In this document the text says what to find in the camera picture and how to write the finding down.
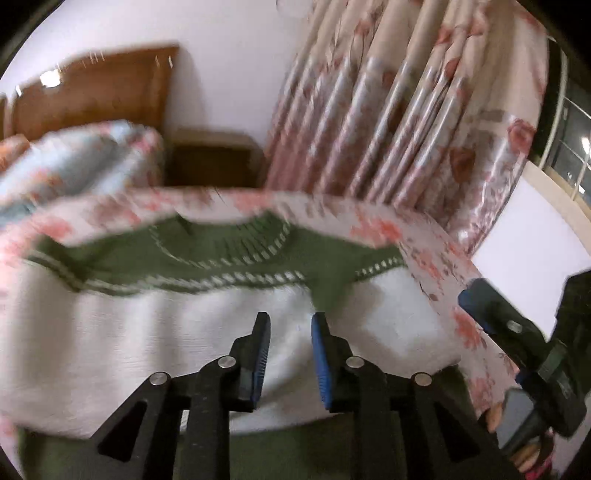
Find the wooden furniture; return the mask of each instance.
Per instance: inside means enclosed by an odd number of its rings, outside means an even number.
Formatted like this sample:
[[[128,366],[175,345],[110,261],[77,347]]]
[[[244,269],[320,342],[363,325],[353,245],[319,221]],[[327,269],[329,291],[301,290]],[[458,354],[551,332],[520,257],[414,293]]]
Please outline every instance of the wooden furniture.
[[[8,109],[4,133],[30,141],[49,131],[126,119],[161,131],[178,45],[116,53],[91,52],[49,75],[20,86]]]
[[[164,184],[169,187],[256,187],[261,150],[247,135],[180,129],[171,138]]]

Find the curtain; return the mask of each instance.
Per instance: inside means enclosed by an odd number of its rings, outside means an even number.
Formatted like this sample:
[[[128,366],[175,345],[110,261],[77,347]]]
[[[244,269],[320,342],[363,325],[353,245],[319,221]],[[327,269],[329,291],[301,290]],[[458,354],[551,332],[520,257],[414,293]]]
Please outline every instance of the curtain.
[[[516,0],[317,0],[265,188],[414,208],[472,254],[527,160],[547,42]]]

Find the blue floral bedding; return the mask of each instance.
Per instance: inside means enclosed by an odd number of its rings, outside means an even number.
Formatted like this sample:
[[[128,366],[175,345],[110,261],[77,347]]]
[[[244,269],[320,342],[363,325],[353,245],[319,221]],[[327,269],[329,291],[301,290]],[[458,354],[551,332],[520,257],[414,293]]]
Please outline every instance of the blue floral bedding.
[[[0,229],[62,196],[160,184],[163,140],[127,121],[51,132],[0,177]]]

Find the striped trim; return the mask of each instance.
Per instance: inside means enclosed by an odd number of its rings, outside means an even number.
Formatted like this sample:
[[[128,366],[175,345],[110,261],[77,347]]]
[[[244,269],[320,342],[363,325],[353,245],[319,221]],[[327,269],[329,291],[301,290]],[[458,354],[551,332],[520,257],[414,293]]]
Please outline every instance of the striped trim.
[[[163,243],[160,235],[158,234],[158,229],[155,225],[150,226],[150,235],[152,236],[152,240],[158,247],[158,249],[167,257],[172,258],[173,260],[180,262],[185,265],[189,265],[192,267],[202,268],[204,270],[211,270],[212,268],[220,268],[220,263],[223,263],[226,266],[231,265],[252,265],[254,263],[262,263],[266,260],[269,260],[271,257],[274,257],[279,253],[279,250],[283,247],[285,241],[287,240],[287,236],[291,231],[291,225],[288,222],[283,223],[282,232],[279,234],[277,238],[275,238],[271,243],[272,245],[265,247],[263,250],[257,251],[257,253],[250,255],[244,255],[242,259],[232,257],[230,260],[227,258],[219,258],[219,259],[209,259],[203,260],[199,262],[195,262],[193,260],[187,260],[183,257],[178,257],[174,255],[168,248],[166,248]]]
[[[386,270],[392,270],[393,268],[397,267],[404,267],[406,263],[401,257],[390,257],[385,260],[380,260],[369,267],[362,268],[361,270],[357,270],[355,275],[357,278],[368,278],[373,277],[375,275],[379,275],[380,273],[385,272]]]
[[[306,276],[297,270],[284,271],[273,274],[253,274],[250,272],[233,272],[213,275],[202,280],[163,277],[161,275],[149,275],[134,283],[115,284],[109,283],[98,278],[88,278],[87,280],[79,279],[74,272],[65,266],[59,260],[40,252],[30,252],[28,259],[25,262],[34,265],[41,265],[50,267],[57,273],[70,287],[76,290],[100,290],[110,291],[119,294],[134,294],[144,290],[153,290],[158,288],[165,289],[166,287],[183,288],[190,291],[207,291],[214,288],[224,288],[239,285],[252,286],[281,286],[287,284],[298,284],[306,281]],[[391,257],[380,262],[375,263],[367,268],[355,272],[358,280],[368,277],[373,277],[386,270],[391,270],[400,266],[404,266],[404,261],[400,257]]]

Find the sweater collar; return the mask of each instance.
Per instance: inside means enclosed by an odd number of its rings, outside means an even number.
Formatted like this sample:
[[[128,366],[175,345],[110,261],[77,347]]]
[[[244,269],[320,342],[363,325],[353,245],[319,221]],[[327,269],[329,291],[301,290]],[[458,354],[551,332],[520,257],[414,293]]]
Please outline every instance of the sweater collar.
[[[290,227],[271,212],[235,225],[193,223],[175,215],[151,226],[150,234],[164,255],[188,265],[213,268],[269,260],[283,248]]]

